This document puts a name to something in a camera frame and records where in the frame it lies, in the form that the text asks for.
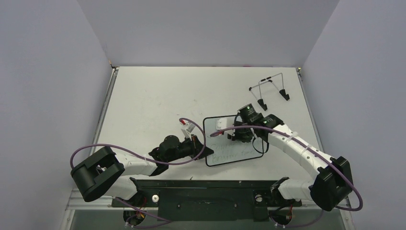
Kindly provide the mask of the small black-framed whiteboard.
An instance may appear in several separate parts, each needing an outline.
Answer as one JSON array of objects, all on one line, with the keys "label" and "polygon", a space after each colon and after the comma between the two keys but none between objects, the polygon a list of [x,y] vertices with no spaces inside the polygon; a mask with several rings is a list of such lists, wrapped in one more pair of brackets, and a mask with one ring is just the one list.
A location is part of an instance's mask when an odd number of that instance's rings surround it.
[{"label": "small black-framed whiteboard", "polygon": [[268,152],[269,144],[259,138],[254,138],[251,142],[231,141],[227,138],[227,131],[219,136],[211,137],[210,134],[217,131],[215,128],[216,121],[221,117],[228,118],[228,127],[242,125],[239,115],[213,116],[203,120],[206,146],[214,151],[214,154],[205,158],[207,166],[212,167],[261,158],[264,153]]}]

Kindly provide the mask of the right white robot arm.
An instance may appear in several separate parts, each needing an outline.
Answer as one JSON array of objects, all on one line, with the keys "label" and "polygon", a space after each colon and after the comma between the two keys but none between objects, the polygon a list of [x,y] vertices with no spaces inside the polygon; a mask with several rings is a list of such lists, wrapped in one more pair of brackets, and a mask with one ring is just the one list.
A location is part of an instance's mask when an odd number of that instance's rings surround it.
[{"label": "right white robot arm", "polygon": [[322,210],[331,211],[353,191],[350,163],[344,157],[334,158],[313,147],[293,132],[273,114],[263,116],[251,104],[240,108],[241,123],[234,133],[247,132],[277,147],[299,164],[312,178],[310,181],[280,179],[270,191],[271,201],[277,205],[299,199],[315,202]]}]

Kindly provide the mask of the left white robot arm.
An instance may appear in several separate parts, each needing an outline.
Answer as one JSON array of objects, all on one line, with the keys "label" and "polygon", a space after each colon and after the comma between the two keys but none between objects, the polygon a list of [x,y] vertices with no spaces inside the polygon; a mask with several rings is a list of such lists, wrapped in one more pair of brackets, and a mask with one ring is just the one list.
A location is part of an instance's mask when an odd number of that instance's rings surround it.
[{"label": "left white robot arm", "polygon": [[70,175],[85,202],[95,201],[101,196],[112,196],[137,206],[142,202],[143,193],[136,188],[130,176],[157,176],[169,166],[176,165],[176,160],[186,157],[200,160],[214,153],[196,135],[184,141],[169,135],[149,153],[148,158],[138,158],[131,151],[115,153],[115,148],[115,145],[100,145],[94,154],[71,166]]}]

